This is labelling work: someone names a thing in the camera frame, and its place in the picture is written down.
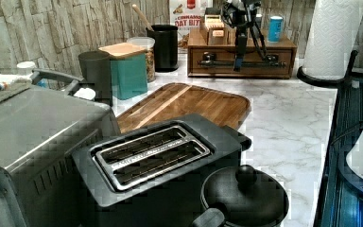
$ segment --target wooden drawer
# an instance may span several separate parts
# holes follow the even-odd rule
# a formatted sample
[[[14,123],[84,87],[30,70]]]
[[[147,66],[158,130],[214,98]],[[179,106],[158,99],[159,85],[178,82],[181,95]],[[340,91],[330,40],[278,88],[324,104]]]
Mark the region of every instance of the wooden drawer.
[[[282,37],[278,43],[267,42],[266,46],[269,55],[278,56],[278,61],[285,62],[285,67],[241,67],[240,72],[235,72],[232,65],[203,67],[199,65],[199,61],[202,61],[205,52],[216,54],[217,61],[234,62],[235,46],[233,44],[207,45],[199,31],[192,29],[187,51],[187,75],[188,77],[290,79],[297,46],[286,36]],[[247,43],[244,61],[262,62],[251,39]]]
[[[247,78],[290,78],[290,64],[291,64],[291,51],[288,50],[272,50],[268,53],[271,55],[276,55],[279,61],[286,63],[285,67],[242,67],[240,72],[235,72],[232,66],[217,66],[217,67],[202,67],[199,65],[199,61],[202,60],[202,55],[205,52],[211,52],[216,54],[217,61],[233,61],[234,52],[233,49],[212,49],[212,48],[202,48],[202,49],[191,49],[189,51],[189,76],[193,77],[213,77],[213,76],[223,76],[223,77],[247,77]],[[261,58],[258,56],[254,49],[248,49],[248,54],[245,55],[244,61],[262,62]]]

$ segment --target wooden cutting board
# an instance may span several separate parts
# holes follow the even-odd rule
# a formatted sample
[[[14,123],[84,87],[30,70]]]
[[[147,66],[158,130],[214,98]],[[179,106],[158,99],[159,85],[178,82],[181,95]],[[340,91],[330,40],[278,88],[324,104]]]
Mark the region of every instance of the wooden cutting board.
[[[130,109],[117,121],[123,132],[185,114],[201,114],[218,126],[238,129],[250,111],[243,96],[184,83],[169,83]]]

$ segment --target wooden box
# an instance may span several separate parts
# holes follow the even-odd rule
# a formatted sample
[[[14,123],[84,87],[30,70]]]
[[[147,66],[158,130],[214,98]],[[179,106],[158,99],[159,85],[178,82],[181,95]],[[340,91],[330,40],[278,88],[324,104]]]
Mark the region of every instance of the wooden box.
[[[228,44],[229,29],[222,22],[212,23],[206,18],[201,18],[199,33],[208,45]]]
[[[297,46],[285,35],[278,43],[270,43],[266,38],[266,47],[269,55],[277,55],[278,61],[285,62],[285,67],[242,67],[240,72],[235,72],[232,66],[202,67],[199,61],[205,52],[216,54],[217,61],[234,61],[235,45],[220,44],[208,45],[197,28],[190,31],[187,46],[187,75],[188,77],[210,77],[210,78],[259,78],[259,79],[290,79],[296,57]],[[252,39],[247,41],[247,54],[244,61],[262,62],[257,54]]]

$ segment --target paper towel holder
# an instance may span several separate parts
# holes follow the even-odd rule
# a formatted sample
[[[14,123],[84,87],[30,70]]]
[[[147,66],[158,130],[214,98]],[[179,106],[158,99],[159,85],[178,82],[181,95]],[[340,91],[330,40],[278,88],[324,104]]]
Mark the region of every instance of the paper towel holder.
[[[349,64],[347,65],[347,70],[344,78],[330,80],[330,79],[316,79],[304,73],[303,67],[300,67],[297,71],[297,78],[301,81],[308,83],[313,86],[322,88],[338,88],[340,85],[351,81],[351,74],[354,66],[355,57],[358,55],[358,51],[353,50],[350,54]]]

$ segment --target black pot lid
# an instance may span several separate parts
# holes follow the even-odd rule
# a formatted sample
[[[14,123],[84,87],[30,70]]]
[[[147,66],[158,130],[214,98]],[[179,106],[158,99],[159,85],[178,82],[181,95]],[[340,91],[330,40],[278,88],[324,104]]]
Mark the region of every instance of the black pot lid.
[[[230,226],[275,226],[288,211],[282,186],[252,166],[231,166],[211,174],[201,189],[205,208],[223,212]]]

